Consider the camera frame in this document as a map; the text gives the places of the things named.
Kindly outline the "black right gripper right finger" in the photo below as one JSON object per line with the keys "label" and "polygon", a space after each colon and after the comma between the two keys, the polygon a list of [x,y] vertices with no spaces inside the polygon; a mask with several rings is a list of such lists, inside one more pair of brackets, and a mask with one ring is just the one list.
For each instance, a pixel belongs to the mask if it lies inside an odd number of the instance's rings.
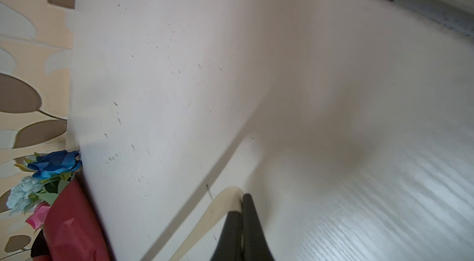
{"label": "black right gripper right finger", "polygon": [[243,196],[243,254],[246,261],[274,261],[250,194]]}

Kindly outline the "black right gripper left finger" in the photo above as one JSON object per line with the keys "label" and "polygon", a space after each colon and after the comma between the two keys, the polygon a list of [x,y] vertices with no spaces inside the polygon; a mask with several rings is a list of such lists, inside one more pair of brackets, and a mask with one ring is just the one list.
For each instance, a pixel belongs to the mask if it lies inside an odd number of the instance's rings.
{"label": "black right gripper left finger", "polygon": [[241,212],[229,212],[211,261],[241,261],[242,230]]}

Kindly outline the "cream ribbon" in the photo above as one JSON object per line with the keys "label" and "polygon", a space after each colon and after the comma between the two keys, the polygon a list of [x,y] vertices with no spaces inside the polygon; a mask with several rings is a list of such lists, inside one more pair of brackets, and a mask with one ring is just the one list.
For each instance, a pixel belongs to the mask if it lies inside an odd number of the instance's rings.
{"label": "cream ribbon", "polygon": [[180,261],[229,212],[242,212],[243,195],[243,190],[236,186],[222,190],[169,261]]}

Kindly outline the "dark red wrapping paper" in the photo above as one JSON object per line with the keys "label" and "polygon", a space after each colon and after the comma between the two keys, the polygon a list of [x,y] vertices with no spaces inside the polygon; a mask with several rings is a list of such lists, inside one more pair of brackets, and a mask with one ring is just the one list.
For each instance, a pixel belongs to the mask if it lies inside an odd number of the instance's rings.
{"label": "dark red wrapping paper", "polygon": [[80,180],[70,182],[51,205],[30,255],[34,261],[112,260]]}

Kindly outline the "pink fake rose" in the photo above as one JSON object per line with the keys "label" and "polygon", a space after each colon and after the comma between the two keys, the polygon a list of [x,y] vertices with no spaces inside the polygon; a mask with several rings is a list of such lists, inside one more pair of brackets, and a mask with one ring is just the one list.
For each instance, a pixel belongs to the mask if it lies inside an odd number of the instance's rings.
{"label": "pink fake rose", "polygon": [[25,222],[34,230],[40,229],[44,225],[50,208],[51,206],[48,203],[42,202],[36,207],[33,214],[29,216]]}

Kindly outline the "light blue fake rose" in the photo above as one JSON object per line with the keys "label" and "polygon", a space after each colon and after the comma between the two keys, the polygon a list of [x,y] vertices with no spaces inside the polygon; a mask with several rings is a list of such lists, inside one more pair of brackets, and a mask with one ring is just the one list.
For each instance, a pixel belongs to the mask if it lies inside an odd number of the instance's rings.
{"label": "light blue fake rose", "polygon": [[40,204],[53,205],[70,181],[62,177],[47,180],[25,177],[11,189],[6,207],[11,215],[17,215],[33,213]]}

